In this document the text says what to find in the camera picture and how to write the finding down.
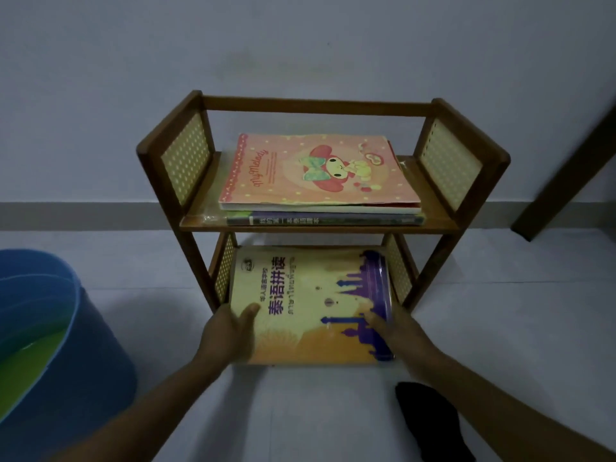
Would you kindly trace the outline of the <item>brown wooden door frame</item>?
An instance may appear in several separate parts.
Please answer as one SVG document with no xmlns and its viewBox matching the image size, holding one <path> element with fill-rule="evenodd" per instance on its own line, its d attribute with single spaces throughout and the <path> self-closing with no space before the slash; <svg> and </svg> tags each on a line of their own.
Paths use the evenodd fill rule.
<svg viewBox="0 0 616 462">
<path fill-rule="evenodd" d="M 533 241 L 616 156 L 616 99 L 568 160 L 518 216 L 511 231 Z"/>
</svg>

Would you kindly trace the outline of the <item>blue plastic bucket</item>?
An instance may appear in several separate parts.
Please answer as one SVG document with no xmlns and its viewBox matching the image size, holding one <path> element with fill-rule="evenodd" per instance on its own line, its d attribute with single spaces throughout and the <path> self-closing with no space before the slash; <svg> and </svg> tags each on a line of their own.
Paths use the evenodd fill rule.
<svg viewBox="0 0 616 462">
<path fill-rule="evenodd" d="M 63 259 L 0 249 L 0 360 L 66 328 L 44 372 L 0 421 L 0 462 L 39 462 L 133 403 L 135 365 Z"/>
</svg>

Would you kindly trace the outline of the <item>yellow and purple book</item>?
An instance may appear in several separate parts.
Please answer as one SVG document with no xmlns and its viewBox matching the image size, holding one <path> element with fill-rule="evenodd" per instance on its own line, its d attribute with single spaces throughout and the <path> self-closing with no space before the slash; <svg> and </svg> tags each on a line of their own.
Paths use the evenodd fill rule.
<svg viewBox="0 0 616 462">
<path fill-rule="evenodd" d="M 260 309 L 250 365 L 368 365 L 394 359 L 365 320 L 392 313 L 385 251 L 380 246 L 301 248 L 242 246 L 235 250 L 230 308 Z"/>
</svg>

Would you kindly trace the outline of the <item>person's right hand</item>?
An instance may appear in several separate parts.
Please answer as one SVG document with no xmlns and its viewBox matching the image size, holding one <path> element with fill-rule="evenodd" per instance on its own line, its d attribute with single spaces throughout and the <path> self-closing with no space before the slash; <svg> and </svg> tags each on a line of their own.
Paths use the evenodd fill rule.
<svg viewBox="0 0 616 462">
<path fill-rule="evenodd" d="M 382 338 L 383 341 L 409 372 L 420 381 L 432 384 L 443 353 L 408 310 L 394 304 L 391 312 L 391 317 L 386 320 L 393 327 L 392 336 Z"/>
</svg>

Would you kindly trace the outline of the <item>person's left hand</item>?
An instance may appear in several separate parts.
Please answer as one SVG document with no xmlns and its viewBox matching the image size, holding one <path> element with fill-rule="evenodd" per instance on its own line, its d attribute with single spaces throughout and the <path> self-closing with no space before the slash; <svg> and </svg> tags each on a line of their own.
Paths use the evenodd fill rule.
<svg viewBox="0 0 616 462">
<path fill-rule="evenodd" d="M 228 365 L 250 356 L 253 342 L 254 328 L 233 328 L 231 307 L 224 304 L 205 324 L 190 365 L 207 375 L 219 375 Z"/>
</svg>

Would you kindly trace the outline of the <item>pink cartoon book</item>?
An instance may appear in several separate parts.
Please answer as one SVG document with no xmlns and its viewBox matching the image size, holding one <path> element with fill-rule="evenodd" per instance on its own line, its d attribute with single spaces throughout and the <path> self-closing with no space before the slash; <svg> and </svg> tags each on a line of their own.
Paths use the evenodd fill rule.
<svg viewBox="0 0 616 462">
<path fill-rule="evenodd" d="M 384 136 L 239 136 L 220 202 L 383 204 Z"/>
</svg>

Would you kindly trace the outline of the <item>clear plastic sleeve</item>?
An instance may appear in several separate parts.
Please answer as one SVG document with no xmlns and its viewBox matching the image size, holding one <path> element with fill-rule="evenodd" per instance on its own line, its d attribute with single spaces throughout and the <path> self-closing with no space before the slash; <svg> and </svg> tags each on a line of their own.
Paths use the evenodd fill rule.
<svg viewBox="0 0 616 462">
<path fill-rule="evenodd" d="M 188 214 L 181 222 L 182 227 L 196 228 L 208 226 L 227 226 L 227 212 L 207 212 L 203 214 Z"/>
</svg>

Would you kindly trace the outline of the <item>person's left forearm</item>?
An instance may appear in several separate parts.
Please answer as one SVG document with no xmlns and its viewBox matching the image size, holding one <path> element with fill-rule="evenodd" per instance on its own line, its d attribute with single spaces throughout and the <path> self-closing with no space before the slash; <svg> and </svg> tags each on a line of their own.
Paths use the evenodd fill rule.
<svg viewBox="0 0 616 462">
<path fill-rule="evenodd" d="M 222 355 L 195 356 L 104 427 L 49 462 L 152 462 L 231 361 Z"/>
</svg>

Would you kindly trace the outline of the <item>white-edged book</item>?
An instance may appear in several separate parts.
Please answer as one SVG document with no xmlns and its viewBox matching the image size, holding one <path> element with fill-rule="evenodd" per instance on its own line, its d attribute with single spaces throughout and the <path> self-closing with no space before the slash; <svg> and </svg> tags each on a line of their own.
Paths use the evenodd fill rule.
<svg viewBox="0 0 616 462">
<path fill-rule="evenodd" d="M 220 202 L 219 207 L 227 211 L 319 212 L 326 214 L 411 215 L 423 212 L 420 206 L 412 204 L 274 204 Z"/>
</svg>

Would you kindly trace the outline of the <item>person's right forearm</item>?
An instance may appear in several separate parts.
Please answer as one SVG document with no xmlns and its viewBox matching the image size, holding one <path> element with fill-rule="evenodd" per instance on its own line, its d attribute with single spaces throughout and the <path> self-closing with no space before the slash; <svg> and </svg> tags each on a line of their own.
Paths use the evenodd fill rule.
<svg viewBox="0 0 616 462">
<path fill-rule="evenodd" d="M 458 410 L 503 462 L 616 462 L 616 453 L 537 412 L 439 350 L 399 357 Z"/>
</svg>

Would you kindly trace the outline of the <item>brown wooden two-tier shelf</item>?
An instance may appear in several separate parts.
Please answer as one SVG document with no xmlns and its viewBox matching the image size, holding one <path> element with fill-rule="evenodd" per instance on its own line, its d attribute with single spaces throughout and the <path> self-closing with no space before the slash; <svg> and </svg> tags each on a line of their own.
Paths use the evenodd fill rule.
<svg viewBox="0 0 616 462">
<path fill-rule="evenodd" d="M 217 152 L 209 111 L 424 117 L 411 156 L 397 155 L 421 199 L 422 226 L 281 225 L 182 227 L 188 214 L 227 212 L 219 197 L 235 150 Z M 382 234 L 396 300 L 413 309 L 510 165 L 508 152 L 446 101 L 430 103 L 186 96 L 136 153 L 210 309 L 228 301 L 236 234 L 333 233 L 333 246 L 353 246 L 358 233 Z"/>
</svg>

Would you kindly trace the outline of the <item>dark book with green spine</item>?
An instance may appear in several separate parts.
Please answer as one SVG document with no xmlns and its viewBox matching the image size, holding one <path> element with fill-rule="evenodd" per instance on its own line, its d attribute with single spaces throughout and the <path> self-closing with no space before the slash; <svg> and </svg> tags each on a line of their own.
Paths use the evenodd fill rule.
<svg viewBox="0 0 616 462">
<path fill-rule="evenodd" d="M 321 226 L 422 226 L 424 214 L 351 214 L 335 212 L 264 212 L 231 211 L 227 224 L 231 226 L 281 225 L 295 227 L 300 225 Z"/>
</svg>

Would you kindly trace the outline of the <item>green liquid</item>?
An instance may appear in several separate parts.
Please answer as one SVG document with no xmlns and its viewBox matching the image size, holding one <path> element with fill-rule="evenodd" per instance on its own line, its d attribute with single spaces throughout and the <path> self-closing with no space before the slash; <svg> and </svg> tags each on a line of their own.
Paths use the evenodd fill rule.
<svg viewBox="0 0 616 462">
<path fill-rule="evenodd" d="M 47 334 L 0 360 L 0 421 L 38 380 L 66 334 Z"/>
</svg>

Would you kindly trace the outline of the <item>thin red book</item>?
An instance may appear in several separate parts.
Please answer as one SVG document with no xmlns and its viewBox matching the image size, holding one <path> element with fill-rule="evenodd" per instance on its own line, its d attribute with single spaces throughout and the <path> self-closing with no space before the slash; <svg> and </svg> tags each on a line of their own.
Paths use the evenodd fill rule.
<svg viewBox="0 0 616 462">
<path fill-rule="evenodd" d="M 385 140 L 383 204 L 395 208 L 400 214 L 418 214 L 421 212 L 421 199 L 408 181 L 390 140 Z"/>
</svg>

